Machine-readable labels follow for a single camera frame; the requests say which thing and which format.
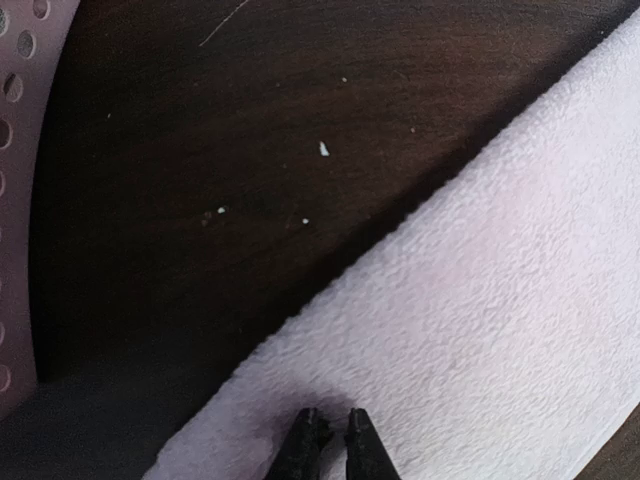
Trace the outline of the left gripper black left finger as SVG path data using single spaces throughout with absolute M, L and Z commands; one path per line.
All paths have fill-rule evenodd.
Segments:
M 322 452 L 332 438 L 329 421 L 319 409 L 301 409 L 264 479 L 318 479 Z

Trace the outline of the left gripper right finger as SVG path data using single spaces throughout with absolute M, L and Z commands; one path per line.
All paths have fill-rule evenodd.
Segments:
M 399 480 L 400 476 L 367 411 L 354 408 L 345 435 L 347 480 Z

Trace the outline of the pink towel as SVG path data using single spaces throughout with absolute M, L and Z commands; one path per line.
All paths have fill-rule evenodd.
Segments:
M 261 479 L 297 411 L 404 479 L 572 479 L 639 403 L 639 18 L 289 319 L 150 479 Z

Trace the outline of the pink plastic basket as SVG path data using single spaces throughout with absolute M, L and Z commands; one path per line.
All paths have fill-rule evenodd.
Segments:
M 35 390 L 29 223 L 42 123 L 78 1 L 1 4 L 1 415 Z

